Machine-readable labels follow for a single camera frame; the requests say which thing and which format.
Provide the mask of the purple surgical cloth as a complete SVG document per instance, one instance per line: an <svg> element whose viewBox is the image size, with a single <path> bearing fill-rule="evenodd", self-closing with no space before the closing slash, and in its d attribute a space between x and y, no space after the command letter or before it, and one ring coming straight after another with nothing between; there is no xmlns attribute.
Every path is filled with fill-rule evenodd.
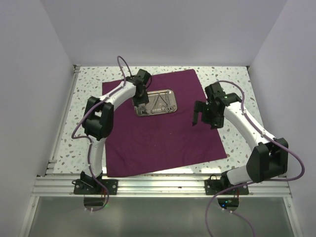
<svg viewBox="0 0 316 237"><path fill-rule="evenodd" d="M205 94L193 69L154 75L150 91L170 89L174 113L139 117L131 100L114 112L114 127L105 142L109 177L128 177L226 158L216 129L193 125L195 101Z"/></svg>

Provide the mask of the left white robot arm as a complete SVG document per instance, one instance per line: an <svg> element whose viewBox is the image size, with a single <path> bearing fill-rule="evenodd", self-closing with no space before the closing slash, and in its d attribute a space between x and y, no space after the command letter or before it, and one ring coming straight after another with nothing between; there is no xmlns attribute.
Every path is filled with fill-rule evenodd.
<svg viewBox="0 0 316 237"><path fill-rule="evenodd" d="M132 99L134 106L148 104L147 84L151 84L152 75L140 69L136 75L129 76L114 89L101 97L90 97L87 101L82 127L89 139L87 167L81 172L80 179L92 194L102 190L102 158L105 141L114 127L114 112L125 101Z"/></svg>

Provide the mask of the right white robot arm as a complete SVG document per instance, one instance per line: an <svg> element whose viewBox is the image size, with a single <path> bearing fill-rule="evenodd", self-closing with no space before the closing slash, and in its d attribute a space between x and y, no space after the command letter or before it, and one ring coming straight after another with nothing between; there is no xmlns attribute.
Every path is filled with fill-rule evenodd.
<svg viewBox="0 0 316 237"><path fill-rule="evenodd" d="M246 165L222 173L222 192L231 194L241 183L260 183L287 172L288 143L285 139L277 139L267 132L244 108L242 98L236 93L226 94L220 83L210 84L205 93L206 102L195 101L192 124L196 125L200 119L211 129L219 129L228 120L251 149Z"/></svg>

